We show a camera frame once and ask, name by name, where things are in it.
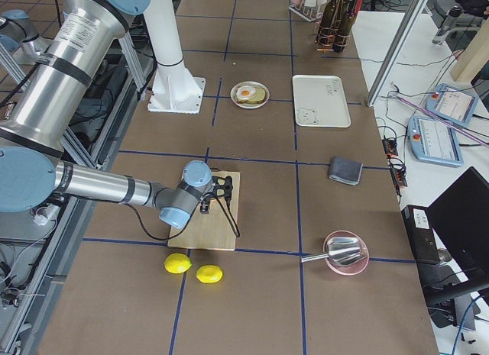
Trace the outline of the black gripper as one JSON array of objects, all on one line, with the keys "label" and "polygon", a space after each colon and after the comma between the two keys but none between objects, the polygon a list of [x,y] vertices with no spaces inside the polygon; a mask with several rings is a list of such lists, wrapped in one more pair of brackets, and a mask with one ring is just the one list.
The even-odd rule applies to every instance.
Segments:
[{"label": "black gripper", "polygon": [[232,200],[233,179],[231,176],[213,176],[213,191],[216,198],[224,198],[226,201]]}]

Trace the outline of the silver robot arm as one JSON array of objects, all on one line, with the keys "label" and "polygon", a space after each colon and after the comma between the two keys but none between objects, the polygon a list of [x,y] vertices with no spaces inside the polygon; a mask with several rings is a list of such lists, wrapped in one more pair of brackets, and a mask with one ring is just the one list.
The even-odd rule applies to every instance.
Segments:
[{"label": "silver robot arm", "polygon": [[208,165],[192,161],[172,189],[63,160],[61,138],[112,42],[143,15],[157,69],[148,108],[196,114],[205,81],[183,61],[172,0],[67,0],[69,14],[33,66],[30,84],[1,122],[1,210],[27,211],[51,194],[156,208],[181,229],[212,191]]},{"label": "silver robot arm", "polygon": [[49,46],[21,9],[1,13],[1,44],[22,65],[33,65]]}]

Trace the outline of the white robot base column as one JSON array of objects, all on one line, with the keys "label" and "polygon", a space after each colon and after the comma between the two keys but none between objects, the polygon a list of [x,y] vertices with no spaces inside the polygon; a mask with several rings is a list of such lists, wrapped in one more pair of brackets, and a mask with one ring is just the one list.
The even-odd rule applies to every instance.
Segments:
[{"label": "white robot base column", "polygon": [[157,63],[148,110],[199,113],[206,80],[186,68],[172,0],[151,0],[144,19]]}]

